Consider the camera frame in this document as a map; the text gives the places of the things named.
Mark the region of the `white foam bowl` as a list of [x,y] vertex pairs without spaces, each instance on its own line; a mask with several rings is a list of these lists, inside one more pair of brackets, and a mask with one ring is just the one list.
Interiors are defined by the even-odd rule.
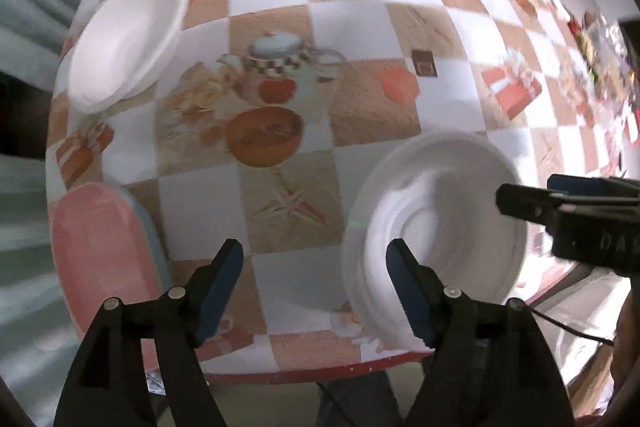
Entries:
[[104,1],[72,52],[70,106],[96,114],[151,87],[175,53],[189,1]]
[[386,154],[360,187],[343,239],[345,291],[366,332],[394,349],[426,348],[386,268],[393,239],[445,285],[504,303],[522,269],[527,225],[499,212],[496,192],[520,181],[506,155],[471,133],[427,132]]

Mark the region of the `blue plastic plate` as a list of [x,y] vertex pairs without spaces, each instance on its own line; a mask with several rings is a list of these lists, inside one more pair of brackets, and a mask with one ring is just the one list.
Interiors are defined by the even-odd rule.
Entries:
[[164,293],[174,285],[174,279],[172,278],[169,263],[165,253],[164,246],[160,241],[160,236],[157,233],[156,226],[146,209],[134,198],[125,187],[119,187],[118,191],[122,198],[128,202],[128,205],[132,208],[132,211],[138,216],[141,222],[142,229],[146,237],[146,243],[153,260],[153,267],[160,282],[160,292]]

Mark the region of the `pink plastic plate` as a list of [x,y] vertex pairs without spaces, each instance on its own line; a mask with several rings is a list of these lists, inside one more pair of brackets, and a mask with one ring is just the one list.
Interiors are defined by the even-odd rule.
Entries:
[[79,336],[108,298],[142,303],[163,295],[141,222],[117,186],[91,182],[64,195],[52,213],[51,243]]

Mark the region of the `checkered patterned tablecloth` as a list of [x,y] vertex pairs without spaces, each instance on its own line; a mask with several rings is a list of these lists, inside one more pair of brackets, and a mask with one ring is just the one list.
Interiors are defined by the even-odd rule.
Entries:
[[[73,51],[106,0],[81,0]],[[565,95],[582,65],[548,0],[190,0],[175,55],[96,116],[58,78],[48,203],[126,188],[184,281],[227,237],[248,265],[198,351],[213,383],[303,383],[404,363],[350,309],[348,216],[371,169],[435,129],[475,133],[521,178],[613,169],[610,134]]]

